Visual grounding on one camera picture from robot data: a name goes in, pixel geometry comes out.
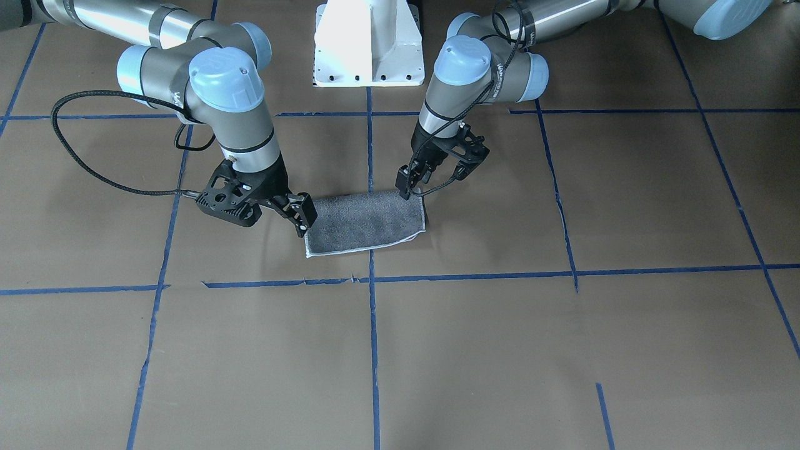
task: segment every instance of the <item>blue tape line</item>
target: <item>blue tape line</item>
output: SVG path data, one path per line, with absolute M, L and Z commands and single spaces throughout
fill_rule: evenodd
M 419 111 L 373 111 L 372 115 L 419 115 Z
M 508 110 L 511 114 L 537 114 L 536 110 Z M 800 108 L 714 108 L 714 109 L 619 109 L 619 110 L 542 110 L 542 114 L 697 114 L 706 113 L 798 113 Z
M 381 450 L 381 407 L 378 400 L 378 317 L 375 315 L 375 250 L 370 250 L 370 342 L 372 346 L 372 436 Z
M 366 88 L 367 191 L 375 189 L 372 147 L 372 88 Z M 370 250 L 370 346 L 372 347 L 372 438 L 374 450 L 381 450 L 381 407 L 378 400 L 378 317 L 375 315 L 375 250 Z
M 608 449 L 616 450 L 614 446 L 614 434 L 611 432 L 611 421 L 608 418 L 608 408 L 606 408 L 606 396 L 602 392 L 602 384 L 595 383 L 598 390 L 598 400 L 600 401 L 600 412 L 602 413 L 603 426 L 606 428 L 606 438 L 608 439 Z
M 49 115 L 12 115 L 9 120 L 42 120 L 49 119 Z M 81 119 L 175 119 L 174 114 L 110 114 L 110 115 L 58 115 L 61 120 Z
M 365 111 L 318 111 L 318 112 L 284 112 L 275 117 L 358 117 L 366 116 Z
M 800 269 L 800 263 L 769 264 L 769 269 Z M 761 271 L 757 264 L 738 266 L 705 266 L 705 267 L 652 267 L 634 269 L 601 269 L 575 271 L 578 276 L 608 276 L 608 275 L 652 275 L 652 274 L 680 274 L 726 271 Z M 457 274 L 457 275 L 399 275 L 378 276 L 375 283 L 408 283 L 414 281 L 459 281 L 468 279 L 526 279 L 526 278 L 558 278 L 571 277 L 572 271 L 541 271 L 541 272 L 509 272 L 509 273 L 483 273 L 483 274 Z M 233 283 L 207 283 L 203 284 L 209 289 L 229 289 L 238 287 L 279 287 L 300 286 L 315 284 L 344 284 L 344 283 L 369 283 L 368 277 L 363 278 L 328 278 L 328 279 L 285 279 L 275 281 L 241 281 Z
M 367 192 L 375 190 L 372 166 L 372 88 L 366 88 L 366 163 L 367 163 Z
M 553 166 L 553 155 L 550 153 L 550 143 L 547 140 L 547 130 L 545 129 L 545 118 L 542 115 L 542 105 L 539 99 L 536 99 L 536 111 L 539 118 L 539 128 L 542 130 L 542 141 L 545 144 L 545 155 L 547 156 L 547 165 L 550 166 L 550 175 L 553 176 L 553 189 L 555 191 L 555 202 L 558 206 L 558 213 L 561 216 L 561 226 L 564 228 L 564 242 L 566 243 L 566 255 L 570 260 L 570 270 L 572 271 L 572 278 L 575 283 L 575 291 L 578 292 L 578 273 L 575 270 L 575 259 L 572 256 L 572 244 L 570 243 L 570 232 L 566 226 L 566 217 L 564 216 L 564 204 L 561 201 L 561 194 L 558 192 L 558 180 L 555 176 L 555 167 Z
M 647 269 L 606 269 L 598 271 L 578 271 L 579 276 L 598 275 L 649 275 L 665 273 L 701 273 L 701 272 L 727 272 L 727 271 L 760 271 L 761 266 L 747 264 L 741 266 L 707 266 L 707 267 L 656 267 Z
M 459 281 L 464 279 L 517 279 L 517 278 L 556 278 L 572 276 L 571 271 L 550 272 L 518 272 L 494 274 L 465 274 L 465 275 L 405 275 L 405 276 L 379 276 L 375 283 L 405 283 L 410 281 Z
M 766 268 L 770 270 L 774 269 L 800 269 L 800 264 L 767 264 Z
M 46 24 L 43 23 L 42 26 L 39 27 L 39 32 L 36 34 L 34 45 L 31 46 L 30 48 L 28 59 L 25 61 L 25 66 L 22 68 L 22 73 L 19 75 L 19 80 L 17 80 L 17 86 L 14 88 L 14 94 L 11 95 L 11 101 L 8 103 L 8 108 L 6 108 L 6 113 L 3 115 L 2 122 L 0 122 L 0 136 L 2 136 L 3 131 L 6 130 L 6 124 L 8 123 L 8 118 L 11 116 L 11 111 L 14 110 L 14 105 L 17 104 L 19 91 L 22 89 L 22 83 L 25 82 L 25 77 L 28 75 L 30 64 L 34 61 L 34 55 L 36 54 L 36 50 L 39 48 L 39 43 L 42 41 L 42 35 L 45 32 L 45 26 Z
M 717 161 L 719 162 L 719 167 L 722 170 L 722 174 L 725 176 L 725 182 L 728 184 L 728 189 L 730 190 L 730 194 L 734 198 L 734 203 L 736 204 L 736 208 L 739 210 L 739 216 L 742 218 L 742 223 L 747 230 L 747 237 L 750 238 L 750 243 L 753 245 L 753 250 L 755 251 L 756 256 L 758 257 L 758 263 L 761 265 L 761 269 L 764 272 L 764 277 L 766 278 L 766 283 L 770 287 L 770 292 L 772 292 L 772 297 L 775 301 L 775 306 L 778 307 L 778 312 L 781 315 L 781 319 L 783 320 L 783 325 L 786 327 L 786 332 L 789 334 L 789 339 L 794 346 L 794 352 L 797 354 L 798 359 L 800 359 L 800 344 L 798 344 L 797 336 L 794 335 L 794 330 L 792 329 L 792 325 L 789 322 L 789 317 L 786 315 L 786 310 L 783 308 L 783 303 L 781 302 L 780 297 L 778 297 L 778 291 L 775 290 L 775 286 L 772 283 L 772 277 L 770 276 L 770 271 L 764 262 L 764 257 L 761 254 L 761 250 L 758 249 L 758 244 L 756 243 L 755 236 L 753 234 L 752 228 L 750 228 L 750 222 L 747 220 L 747 216 L 745 215 L 745 210 L 742 207 L 742 202 L 739 200 L 739 196 L 736 193 L 736 188 L 734 187 L 733 181 L 730 179 L 730 175 L 728 173 L 728 169 L 725 165 L 725 161 L 722 158 L 722 152 L 719 151 L 719 146 L 717 145 L 717 139 L 714 138 L 714 132 L 711 130 L 711 126 L 708 123 L 708 118 L 706 114 L 703 112 L 702 105 L 700 103 L 700 98 L 698 97 L 697 91 L 694 89 L 694 83 L 692 83 L 691 77 L 689 76 L 689 71 L 686 69 L 686 64 L 683 62 L 683 58 L 681 57 L 680 51 L 678 51 L 678 44 L 675 42 L 675 38 L 672 35 L 672 31 L 670 30 L 670 26 L 667 24 L 666 19 L 664 18 L 664 14 L 660 11 L 658 15 L 661 17 L 661 21 L 664 25 L 664 29 L 666 30 L 667 37 L 670 39 L 670 43 L 672 44 L 672 51 L 675 53 L 675 57 L 678 58 L 678 63 L 681 65 L 681 70 L 683 71 L 683 76 L 686 77 L 686 82 L 689 84 L 689 90 L 692 93 L 692 97 L 694 97 L 694 102 L 697 104 L 697 108 L 700 111 L 700 117 L 702 118 L 703 125 L 706 127 L 706 133 L 708 134 L 708 139 L 711 141 L 711 147 L 714 149 L 714 154 L 717 157 Z
M 539 109 L 536 110 L 509 110 L 511 114 L 538 114 Z M 681 109 L 652 109 L 652 110 L 541 110 L 542 114 L 697 114 L 697 110 L 681 110 Z
M 714 108 L 702 111 L 706 113 L 798 113 L 800 108 Z
M 40 287 L 34 289 L 0 289 L 0 295 L 40 295 L 40 294 L 85 294 L 91 292 L 154 291 L 155 284 L 136 286 L 90 286 L 90 287 Z
M 302 284 L 313 286 L 315 284 L 344 284 L 344 283 L 367 283 L 366 278 L 326 278 L 326 279 L 283 279 L 276 281 L 239 281 L 233 283 L 207 283 L 202 282 L 209 289 L 230 289 L 236 287 L 279 287 L 279 286 L 300 286 Z
M 192 131 L 194 125 L 189 125 L 186 131 L 186 144 L 190 145 L 192 139 Z M 176 189 L 181 188 L 183 182 L 183 173 L 186 171 L 186 160 L 189 156 L 189 151 L 183 151 L 181 158 L 181 168 L 178 172 L 178 183 Z M 142 410 L 142 398 L 145 393 L 145 384 L 147 383 L 147 371 L 150 368 L 150 355 L 153 352 L 153 339 L 155 337 L 156 315 L 158 309 L 161 307 L 161 295 L 164 292 L 166 278 L 166 267 L 170 261 L 170 250 L 172 248 L 172 236 L 175 232 L 175 222 L 178 218 L 178 203 L 180 202 L 181 195 L 175 194 L 172 200 L 172 212 L 170 213 L 170 225 L 166 231 L 166 243 L 164 244 L 164 260 L 162 261 L 161 271 L 158 273 L 158 286 L 155 290 L 155 299 L 153 301 L 153 313 L 150 315 L 150 335 L 147 340 L 147 356 L 142 365 L 142 371 L 139 373 L 139 385 L 136 390 L 136 403 L 134 403 L 134 414 L 130 419 L 130 430 L 128 431 L 128 445 L 127 450 L 134 450 L 134 442 L 136 440 L 136 429 L 139 424 L 139 413 Z

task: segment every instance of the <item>black cable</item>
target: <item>black cable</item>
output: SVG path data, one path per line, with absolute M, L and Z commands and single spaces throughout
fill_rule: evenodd
M 191 120 L 189 111 L 178 106 L 173 105 L 172 103 L 165 102 L 158 98 L 147 97 L 145 95 L 139 94 L 131 94 L 130 92 L 122 92 L 120 90 L 84 90 L 81 92 L 75 92 L 74 94 L 69 94 L 65 97 L 60 98 L 55 105 L 53 105 L 53 110 L 50 112 L 50 124 L 53 126 L 53 131 L 55 132 L 56 137 L 58 137 L 58 141 L 66 149 L 67 153 L 70 154 L 72 159 L 75 160 L 78 165 L 83 168 L 84 171 L 89 172 L 92 176 L 100 181 L 109 184 L 117 189 L 121 189 L 125 192 L 130 192 L 131 194 L 138 194 L 138 195 L 185 195 L 185 196 L 192 196 L 193 191 L 188 190 L 181 190 L 181 189 L 173 189 L 172 191 L 143 191 L 141 189 L 136 189 L 133 187 L 128 187 L 120 183 L 116 183 L 114 181 L 109 180 L 108 178 L 100 175 L 96 171 L 94 171 L 91 167 L 87 166 L 86 163 L 83 162 L 80 157 L 75 153 L 75 150 L 72 149 L 70 144 L 64 138 L 64 134 L 61 132 L 61 127 L 58 125 L 58 112 L 61 110 L 64 105 L 68 102 L 76 100 L 78 98 L 84 97 L 123 97 L 123 98 L 133 98 L 134 100 L 142 100 L 144 102 L 154 103 L 156 105 L 164 106 L 166 108 L 170 108 L 171 110 L 175 110 L 184 115 L 187 119 Z
M 175 131 L 175 139 L 174 139 L 174 141 L 172 143 L 175 145 L 175 148 L 177 148 L 178 150 L 204 151 L 206 148 L 211 147 L 211 144 L 213 144 L 214 141 L 217 140 L 217 135 L 211 135 L 211 139 L 209 139 L 208 142 L 205 143 L 205 145 L 203 145 L 202 147 L 189 147 L 189 146 L 181 145 L 181 143 L 180 143 L 181 135 L 183 135 L 183 130 L 185 128 L 186 128 L 186 124 L 182 123 L 181 126 L 178 127 L 178 130 Z
M 517 15 L 519 16 L 519 31 L 517 32 L 516 40 L 511 41 L 514 44 L 514 47 L 511 49 L 511 52 L 508 55 L 508 59 L 503 64 L 503 70 L 508 69 L 508 66 L 511 64 L 511 61 L 514 59 L 514 56 L 517 54 L 517 50 L 519 50 L 519 48 L 521 48 L 520 46 L 522 44 L 522 28 L 524 28 L 524 26 L 525 26 L 524 20 L 522 18 L 523 17 L 522 16 L 522 8 L 520 7 L 519 2 L 517 0 L 509 0 L 509 1 L 510 1 L 511 5 L 514 6 L 514 9 L 517 11 Z M 498 29 L 497 23 L 495 21 L 495 17 L 496 16 L 499 15 L 500 18 L 502 18 L 503 23 L 505 24 L 505 27 L 506 27 L 506 36 L 508 34 L 510 34 L 510 31 L 508 30 L 508 24 L 506 23 L 506 20 L 504 19 L 504 17 L 497 13 L 498 5 L 501 2 L 502 2 L 502 0 L 497 0 L 494 3 L 494 6 L 492 7 L 492 26 L 494 27 L 494 30 L 497 32 L 498 36 L 500 36 L 502 38 L 502 36 L 500 34 L 500 30 Z M 438 186 L 433 187 L 433 188 L 431 188 L 431 189 L 429 189 L 427 191 L 413 192 L 411 190 L 411 166 L 414 164 L 414 161 L 416 161 L 416 159 L 419 157 L 419 154 L 422 152 L 422 148 L 424 146 L 428 145 L 428 143 L 434 137 L 436 137 L 436 135 L 441 133 L 442 130 L 444 130 L 445 128 L 449 127 L 453 123 L 456 123 L 457 121 L 459 121 L 461 119 L 464 119 L 466 117 L 466 115 L 470 113 L 472 108 L 474 108 L 476 105 L 478 105 L 480 102 L 483 101 L 483 96 L 486 95 L 489 92 L 489 90 L 492 88 L 492 86 L 494 86 L 494 83 L 495 83 L 495 81 L 493 79 L 491 81 L 489 81 L 486 84 L 486 87 L 483 88 L 483 91 L 481 91 L 481 93 L 478 95 L 478 97 L 476 97 L 475 100 L 466 109 L 464 109 L 457 116 L 453 117 L 450 121 L 448 121 L 447 123 L 445 123 L 444 125 L 439 127 L 436 131 L 431 133 L 430 136 L 428 136 L 428 138 L 425 139 L 425 141 L 422 142 L 422 144 L 420 144 L 419 147 L 417 147 L 416 150 L 414 150 L 414 153 L 411 155 L 411 160 L 408 163 L 408 177 L 406 178 L 406 192 L 409 192 L 412 195 L 415 195 L 417 197 L 424 197 L 424 196 L 426 196 L 428 194 L 432 194 L 435 191 L 438 191 L 440 189 L 443 189 L 443 188 L 449 186 L 453 181 L 456 180 L 455 171 L 458 169 L 457 167 L 453 171 L 453 174 L 450 176 L 450 178 L 447 181 L 445 181 L 444 183 L 439 184 Z

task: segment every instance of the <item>grid line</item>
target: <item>grid line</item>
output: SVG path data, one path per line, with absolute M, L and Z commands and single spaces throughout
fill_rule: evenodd
M 767 264 L 770 270 L 800 269 L 800 263 Z M 700 266 L 700 267 L 652 267 L 632 269 L 602 269 L 576 271 L 581 276 L 610 276 L 610 275 L 659 275 L 659 274 L 686 274 L 728 271 L 761 271 L 758 264 L 745 264 L 736 266 Z M 572 277 L 572 271 L 539 271 L 539 272 L 505 272 L 505 273 L 476 273 L 455 275 L 397 275 L 376 276 L 375 283 L 409 283 L 415 281 L 462 281 L 472 279 L 532 279 L 532 278 L 559 278 Z M 314 286 L 318 284 L 346 284 L 369 283 L 369 277 L 362 278 L 328 278 L 328 279 L 287 279 L 275 281 L 240 281 L 217 282 L 203 284 L 209 289 L 235 289 L 242 287 L 279 287 L 279 286 Z
M 611 420 L 608 417 L 608 408 L 606 407 L 606 395 L 603 394 L 602 384 L 595 383 L 595 388 L 598 391 L 598 401 L 600 402 L 600 412 L 602 413 L 603 426 L 606 429 L 606 439 L 608 440 L 608 449 L 616 450 L 614 445 L 614 434 L 611 431 Z
M 669 24 L 666 22 L 664 14 L 659 11 L 658 15 L 661 18 L 661 21 L 664 25 L 667 37 L 670 39 L 672 50 L 675 53 L 675 57 L 678 59 L 678 63 L 681 66 L 681 70 L 683 71 L 683 76 L 686 77 L 686 82 L 689 85 L 689 90 L 691 91 L 692 97 L 694 98 L 694 102 L 697 105 L 697 109 L 698 112 L 700 113 L 703 125 L 706 128 L 706 133 L 708 134 L 708 139 L 711 142 L 711 147 L 714 149 L 714 155 L 716 155 L 717 157 L 720 170 L 722 171 L 722 174 L 725 177 L 725 181 L 728 185 L 728 189 L 730 190 L 730 194 L 733 197 L 734 203 L 736 204 L 736 208 L 739 211 L 739 216 L 742 218 L 742 224 L 744 225 L 745 230 L 747 231 L 747 236 L 750 238 L 750 243 L 753 245 L 753 250 L 755 251 L 755 255 L 758 258 L 758 262 L 760 264 L 762 271 L 764 272 L 764 277 L 766 278 L 766 283 L 770 288 L 770 292 L 772 293 L 773 300 L 775 301 L 775 306 L 778 308 L 778 312 L 781 316 L 781 319 L 783 320 L 783 325 L 784 327 L 786 327 L 786 332 L 789 334 L 789 339 L 791 340 L 792 346 L 794 347 L 794 352 L 797 355 L 798 359 L 800 359 L 800 345 L 798 345 L 797 337 L 795 336 L 794 330 L 792 329 L 792 325 L 789 322 L 789 317 L 786 315 L 786 310 L 783 308 L 783 303 L 781 302 L 781 299 L 778 296 L 778 291 L 775 289 L 775 286 L 772 282 L 772 277 L 770 276 L 770 270 L 767 267 L 766 262 L 764 261 L 764 257 L 761 253 L 761 250 L 758 248 L 758 243 L 756 242 L 755 235 L 753 234 L 753 230 L 750 227 L 750 222 L 747 220 L 747 215 L 745 214 L 742 202 L 740 201 L 739 196 L 736 193 L 736 188 L 734 187 L 733 181 L 730 179 L 730 174 L 728 173 L 728 169 L 725 165 L 725 160 L 722 157 L 722 152 L 720 152 L 719 146 L 717 145 L 717 140 L 714 138 L 714 132 L 711 130 L 711 126 L 708 123 L 708 118 L 706 117 L 706 113 L 702 109 L 700 98 L 698 97 L 697 91 L 694 89 L 694 83 L 692 83 L 691 77 L 689 76 L 689 71 L 686 69 L 686 64 L 683 62 L 681 53 L 678 50 L 678 44 L 675 42 L 675 38 L 672 35 L 672 31 L 670 30 Z
M 186 144 L 187 146 L 190 145 L 192 139 L 192 131 L 194 130 L 194 125 L 189 125 L 186 131 Z M 183 181 L 183 174 L 186 171 L 186 160 L 189 157 L 189 151 L 184 150 L 183 156 L 181 158 L 181 167 L 178 171 L 178 182 L 176 185 L 176 189 L 181 189 L 181 184 Z M 139 413 L 142 410 L 142 401 L 144 399 L 144 391 L 145 385 L 147 383 L 147 372 L 150 368 L 150 355 L 153 352 L 153 341 L 155 338 L 155 327 L 156 327 L 156 315 L 158 314 L 158 309 L 161 307 L 161 297 L 162 293 L 165 289 L 164 280 L 166 278 L 166 268 L 170 261 L 170 251 L 172 248 L 172 237 L 175 232 L 175 222 L 178 218 L 178 204 L 180 203 L 181 195 L 176 193 L 172 200 L 172 212 L 170 213 L 170 225 L 166 231 L 166 242 L 164 244 L 164 260 L 162 261 L 161 271 L 158 273 L 158 285 L 156 286 L 155 290 L 155 298 L 153 301 L 153 312 L 150 315 L 150 334 L 148 336 L 147 342 L 147 355 L 145 357 L 145 362 L 142 365 L 142 370 L 139 373 L 139 384 L 136 390 L 136 401 L 134 402 L 134 412 L 130 419 L 130 430 L 128 431 L 128 442 L 126 449 L 127 450 L 134 450 L 134 442 L 136 441 L 136 431 L 139 423 Z
M 8 102 L 8 108 L 6 108 L 6 113 L 2 116 L 2 121 L 0 122 L 0 137 L 2 137 L 3 131 L 6 130 L 6 124 L 9 121 L 9 117 L 11 116 L 11 111 L 14 110 L 14 105 L 17 103 L 17 98 L 19 97 L 19 91 L 22 89 L 22 84 L 25 82 L 25 77 L 28 75 L 28 70 L 30 69 L 30 64 L 34 61 L 34 55 L 36 54 L 36 50 L 39 48 L 39 43 L 42 41 L 42 35 L 45 32 L 46 24 L 42 24 L 39 27 L 39 32 L 36 34 L 36 39 L 34 40 L 34 45 L 30 48 L 30 53 L 28 53 L 28 59 L 25 61 L 25 66 L 22 68 L 22 73 L 19 75 L 19 80 L 17 81 L 17 86 L 14 88 L 14 94 L 11 95 L 11 100 Z
M 561 201 L 561 193 L 558 191 L 558 179 L 555 176 L 555 166 L 553 165 L 553 155 L 550 153 L 550 141 L 547 140 L 547 130 L 545 128 L 545 118 L 542 115 L 542 104 L 537 98 L 535 100 L 536 111 L 539 119 L 539 128 L 542 131 L 542 141 L 545 146 L 545 156 L 547 156 L 547 165 L 550 167 L 550 175 L 553 177 L 553 191 L 555 193 L 555 203 L 558 207 L 558 214 L 561 216 L 561 226 L 564 229 L 564 243 L 566 245 L 566 256 L 570 261 L 570 270 L 572 271 L 572 278 L 575 285 L 575 291 L 578 292 L 578 273 L 575 269 L 575 259 L 572 255 L 572 244 L 570 243 L 570 232 L 566 226 L 566 216 L 564 215 L 564 204 Z
M 367 191 L 374 191 L 372 142 L 372 88 L 366 88 Z M 372 354 L 372 439 L 374 450 L 381 450 L 381 406 L 378 392 L 378 317 L 375 311 L 375 250 L 370 250 L 370 347 Z
M 698 109 L 611 109 L 611 110 L 546 110 L 542 109 L 543 115 L 568 115 L 568 114 L 699 114 Z M 706 114 L 797 114 L 800 108 L 724 108 L 724 109 L 703 109 Z M 536 115 L 537 110 L 508 110 L 512 115 Z M 373 117 L 398 117 L 419 115 L 419 111 L 372 111 Z M 367 111 L 312 111 L 312 112 L 282 112 L 275 117 L 366 117 Z M 111 114 L 111 115 L 59 115 L 59 119 L 64 120 L 96 120 L 96 119 L 172 119 L 175 115 L 171 114 Z M 27 120 L 46 120 L 49 115 L 7 115 L 3 120 L 7 121 L 27 121 Z
M 39 287 L 31 289 L 0 289 L 0 296 L 11 295 L 42 295 L 42 294 L 85 294 L 92 292 L 123 292 L 123 291 L 155 291 L 155 284 L 138 284 L 133 286 L 88 286 L 88 287 Z

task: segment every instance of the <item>gray towel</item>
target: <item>gray towel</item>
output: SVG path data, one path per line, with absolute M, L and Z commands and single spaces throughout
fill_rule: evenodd
M 306 233 L 306 258 L 389 247 L 425 231 L 422 198 L 397 191 L 314 199 L 319 217 Z

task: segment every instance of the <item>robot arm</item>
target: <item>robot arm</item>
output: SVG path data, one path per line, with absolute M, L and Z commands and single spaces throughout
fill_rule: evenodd
M 489 154 L 483 137 L 462 120 L 472 106 L 523 102 L 539 97 L 548 82 L 545 59 L 537 54 L 507 58 L 517 50 L 559 38 L 576 27 L 617 10 L 660 10 L 696 34 L 719 40 L 748 27 L 770 0 L 519 0 L 503 11 L 480 17 L 464 13 L 447 29 L 434 64 L 425 102 L 411 138 L 412 158 L 400 167 L 400 195 L 424 195 L 463 180 Z M 426 193 L 413 189 L 448 156 L 457 159 L 450 179 Z
M 260 206 L 268 207 L 301 237 L 316 220 L 311 197 L 289 189 L 258 76 L 272 49 L 256 25 L 225 26 L 151 0 L 6 0 L 0 12 L 0 30 L 59 22 L 135 44 L 119 59 L 120 87 L 174 104 L 182 122 L 210 125 L 220 143 L 225 159 L 206 189 L 192 194 L 203 212 L 249 227 L 261 216 Z

